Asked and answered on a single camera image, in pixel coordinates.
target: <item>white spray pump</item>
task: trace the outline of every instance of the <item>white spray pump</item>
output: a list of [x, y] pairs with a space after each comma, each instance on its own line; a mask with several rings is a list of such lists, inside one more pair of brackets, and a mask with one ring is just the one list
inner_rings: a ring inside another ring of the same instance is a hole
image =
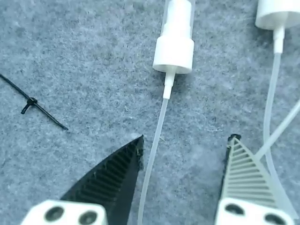
[[146, 194], [154, 164], [165, 112], [170, 99], [175, 74], [192, 71], [194, 42], [192, 38], [195, 0], [166, 0], [161, 36], [157, 39], [153, 68], [165, 74], [163, 103], [150, 152], [142, 187], [137, 224], [143, 224]]
[[255, 156], [257, 159], [261, 159], [264, 154], [266, 155], [268, 169], [281, 201], [280, 205], [282, 205], [283, 211], [288, 213], [294, 219], [298, 219], [299, 217], [280, 183], [274, 167], [270, 147], [300, 111], [300, 100], [271, 136], [270, 121], [281, 54], [284, 47], [285, 29], [298, 24], [300, 24], [300, 0], [259, 0], [255, 25], [261, 29], [273, 31], [274, 62], [263, 121], [264, 145], [259, 149]]
[[161, 36], [157, 39], [153, 68], [165, 72], [164, 98], [170, 99], [175, 74], [192, 71], [195, 0], [166, 0]]

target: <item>black cable tie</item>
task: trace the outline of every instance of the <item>black cable tie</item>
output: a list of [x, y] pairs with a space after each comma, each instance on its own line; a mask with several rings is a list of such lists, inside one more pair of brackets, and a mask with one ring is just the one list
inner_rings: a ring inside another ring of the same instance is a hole
[[42, 111], [43, 114], [45, 114], [47, 117], [49, 117], [54, 123], [56, 123], [58, 126], [60, 126], [61, 128], [68, 130], [67, 127], [65, 127], [64, 125], [62, 125], [61, 123], [59, 123], [57, 121], [57, 119], [55, 119], [50, 113], [48, 113], [43, 107], [41, 107], [38, 104], [38, 101], [34, 98], [34, 97], [29, 97], [27, 94], [25, 94], [24, 91], [22, 91], [19, 87], [17, 87], [14, 83], [12, 83], [9, 79], [7, 79], [4, 75], [0, 74], [0, 77], [6, 82], [8, 83], [10, 86], [12, 86], [16, 91], [18, 91], [21, 95], [23, 95], [26, 99], [27, 99], [27, 104], [26, 106], [22, 109], [21, 114], [25, 114], [25, 112], [27, 111], [27, 109], [30, 106], [35, 106], [36, 108], [38, 108], [40, 111]]

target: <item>screw hole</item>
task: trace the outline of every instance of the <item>screw hole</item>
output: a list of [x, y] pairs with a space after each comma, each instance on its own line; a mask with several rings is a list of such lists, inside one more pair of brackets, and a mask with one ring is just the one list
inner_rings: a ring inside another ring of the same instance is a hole
[[286, 225], [285, 221], [275, 214], [267, 214], [264, 219], [270, 224]]
[[97, 213], [94, 211], [87, 211], [83, 213], [79, 218], [79, 223], [81, 225], [91, 225], [97, 219]]
[[48, 222], [53, 222], [61, 218], [62, 214], [64, 213], [64, 209], [60, 206], [53, 207], [49, 209], [45, 214], [45, 219]]
[[244, 210], [236, 204], [226, 205], [225, 210], [232, 214], [235, 214], [235, 215], [244, 215], [245, 214]]

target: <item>clear plastic tube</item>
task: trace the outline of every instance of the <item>clear plastic tube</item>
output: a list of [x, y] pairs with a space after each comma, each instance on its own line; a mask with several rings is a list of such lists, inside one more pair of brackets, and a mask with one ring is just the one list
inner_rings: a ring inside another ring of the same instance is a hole
[[[266, 103], [266, 108], [265, 108], [265, 112], [264, 112], [264, 120], [263, 120], [263, 142], [264, 143], [266, 143], [266, 141], [270, 137], [270, 123], [271, 123], [272, 106], [273, 106], [273, 102], [274, 102], [276, 83], [277, 83], [278, 74], [279, 74], [280, 61], [281, 61], [281, 54], [275, 53], [274, 61], [273, 61], [272, 76], [271, 76], [269, 92], [268, 92], [268, 97], [267, 97], [267, 103]], [[271, 177], [273, 177], [274, 179], [277, 178], [277, 181], [279, 181], [277, 172], [274, 167], [270, 149], [268, 149], [268, 151], [266, 152], [266, 161], [267, 161], [267, 165], [268, 165], [268, 169], [271, 174]]]
[[165, 120], [165, 112], [167, 110], [167, 106], [168, 106], [168, 99], [164, 98], [162, 106], [161, 106], [159, 118], [158, 118], [155, 135], [154, 135], [154, 140], [153, 140], [153, 144], [152, 144], [152, 148], [151, 148], [151, 152], [150, 152], [149, 162], [148, 162], [147, 169], [146, 169], [144, 183], [142, 185], [142, 194], [141, 194], [141, 199], [140, 199], [139, 212], [138, 212], [138, 216], [137, 216], [137, 224], [138, 225], [143, 225], [143, 214], [144, 214], [147, 190], [148, 190], [148, 186], [149, 186], [149, 181], [150, 181], [150, 176], [151, 176], [151, 172], [152, 172], [152, 168], [153, 168], [153, 164], [154, 164], [156, 151], [158, 149], [158, 142], [159, 142], [161, 130], [163, 128], [163, 123]]
[[[272, 76], [271, 76], [271, 80], [270, 80], [269, 92], [268, 92], [264, 120], [263, 120], [263, 142], [264, 143], [266, 143], [270, 137], [271, 113], [272, 113], [272, 106], [273, 106], [273, 102], [274, 102], [276, 83], [277, 83], [278, 74], [279, 74], [280, 61], [281, 61], [281, 54], [275, 53], [274, 61], [273, 61]], [[291, 215], [294, 219], [297, 219], [298, 218], [297, 212], [293, 208], [293, 205], [292, 205], [290, 199], [288, 198], [288, 196], [280, 182], [278, 174], [276, 172], [270, 149], [267, 150], [265, 156], [266, 156], [268, 170], [273, 179], [274, 186], [278, 189], [278, 192], [281, 196], [281, 198], [280, 198], [281, 205], [285, 208], [285, 211], [287, 213], [289, 213], [289, 215]]]
[[279, 136], [284, 132], [284, 130], [290, 125], [291, 121], [296, 117], [298, 112], [300, 111], [300, 99], [296, 103], [296, 105], [289, 112], [287, 117], [282, 121], [282, 123], [276, 128], [276, 130], [272, 133], [267, 142], [259, 149], [256, 153], [255, 157], [257, 159], [261, 159], [264, 154], [270, 149], [270, 147], [275, 143], [275, 141], [279, 138]]

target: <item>carpet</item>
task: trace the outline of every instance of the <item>carpet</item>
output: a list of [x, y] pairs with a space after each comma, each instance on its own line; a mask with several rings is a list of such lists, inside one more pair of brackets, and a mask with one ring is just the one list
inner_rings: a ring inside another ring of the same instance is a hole
[[[68, 131], [0, 80], [0, 218], [17, 225], [59, 199], [106, 156], [144, 135], [145, 164], [162, 103], [152, 69], [164, 1], [0, 0], [0, 73]], [[256, 1], [198, 0], [193, 72], [177, 75], [146, 200], [144, 224], [212, 225], [226, 141], [262, 145], [272, 33], [254, 26]], [[300, 31], [287, 31], [272, 126], [299, 98]], [[273, 146], [275, 166], [300, 213], [300, 116]], [[144, 172], [128, 224], [137, 220]]]

